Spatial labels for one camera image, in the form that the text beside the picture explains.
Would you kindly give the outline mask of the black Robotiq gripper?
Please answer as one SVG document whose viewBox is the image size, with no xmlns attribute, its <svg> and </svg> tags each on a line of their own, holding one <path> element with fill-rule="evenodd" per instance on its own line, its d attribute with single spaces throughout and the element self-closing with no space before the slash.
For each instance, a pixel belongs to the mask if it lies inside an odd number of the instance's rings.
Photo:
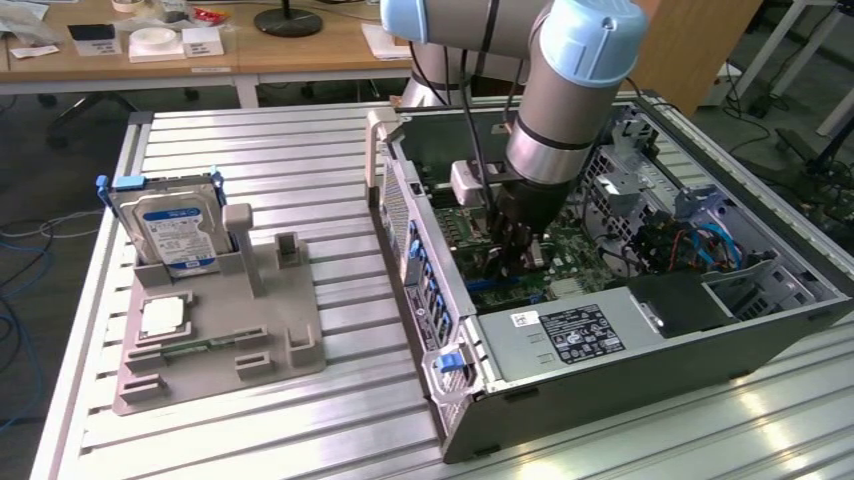
<svg viewBox="0 0 854 480">
<path fill-rule="evenodd" d="M 529 180 L 505 182 L 493 215 L 493 239 L 530 240 L 542 235 L 569 197 L 569 184 L 545 185 Z"/>
</svg>

